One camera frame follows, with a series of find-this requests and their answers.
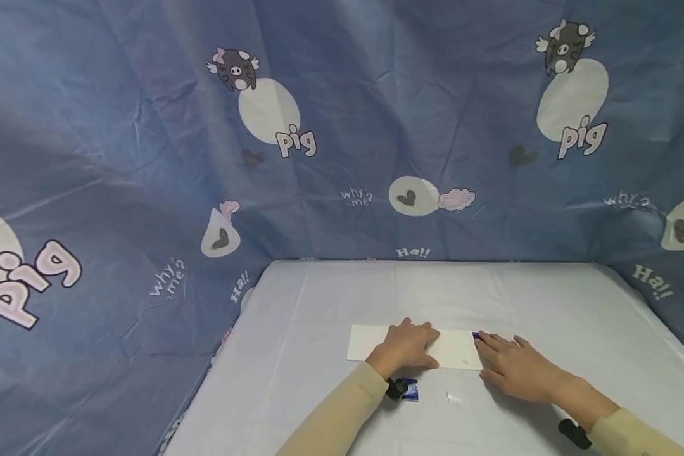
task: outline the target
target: sheet of paper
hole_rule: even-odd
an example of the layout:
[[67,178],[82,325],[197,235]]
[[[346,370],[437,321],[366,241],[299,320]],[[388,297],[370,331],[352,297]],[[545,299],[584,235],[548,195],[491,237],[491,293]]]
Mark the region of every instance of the sheet of paper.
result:
[[347,359],[364,361],[377,344],[385,340],[387,326],[352,325],[350,345],[347,346]]
[[441,330],[441,337],[428,346],[428,354],[444,369],[483,369],[472,331]]
[[[372,349],[385,340],[387,331],[387,326],[352,325],[347,359],[364,361]],[[443,369],[483,369],[472,331],[442,330],[441,337],[433,341],[427,351]]]

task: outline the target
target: person's right hand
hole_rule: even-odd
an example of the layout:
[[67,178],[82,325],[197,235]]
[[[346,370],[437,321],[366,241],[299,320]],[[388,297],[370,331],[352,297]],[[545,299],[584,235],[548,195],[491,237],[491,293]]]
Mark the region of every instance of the person's right hand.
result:
[[476,348],[492,365],[492,369],[481,371],[481,378],[506,394],[531,402],[555,402],[559,391],[577,379],[519,336],[508,341],[483,331],[478,335]]
[[385,341],[367,357],[367,364],[383,379],[402,367],[435,369],[438,361],[426,353],[426,345],[438,339],[439,335],[441,333],[434,330],[430,322],[414,325],[406,317],[400,325],[390,325]]

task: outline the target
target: blue wrapper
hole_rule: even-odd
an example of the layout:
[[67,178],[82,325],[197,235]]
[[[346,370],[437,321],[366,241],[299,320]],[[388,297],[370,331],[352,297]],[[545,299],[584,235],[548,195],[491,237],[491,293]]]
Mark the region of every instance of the blue wrapper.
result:
[[415,379],[401,379],[408,388],[400,397],[403,400],[410,400],[411,402],[418,402],[418,380]]

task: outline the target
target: blue fabric backdrop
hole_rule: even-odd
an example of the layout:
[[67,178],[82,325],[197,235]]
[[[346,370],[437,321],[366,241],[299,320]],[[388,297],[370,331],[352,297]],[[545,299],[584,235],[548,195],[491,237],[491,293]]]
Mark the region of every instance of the blue fabric backdrop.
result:
[[157,451],[305,257],[596,261],[684,342],[684,0],[0,1],[0,455]]

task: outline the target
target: person's left hand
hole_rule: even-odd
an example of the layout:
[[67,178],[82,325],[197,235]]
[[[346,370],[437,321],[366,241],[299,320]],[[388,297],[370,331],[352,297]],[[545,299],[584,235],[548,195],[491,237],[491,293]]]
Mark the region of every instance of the person's left hand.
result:
[[435,369],[438,361],[426,353],[426,345],[438,339],[440,332],[434,330],[429,322],[413,325],[410,318],[404,318],[400,325],[391,325],[382,344],[377,345],[367,364],[387,379],[403,367],[425,367]]

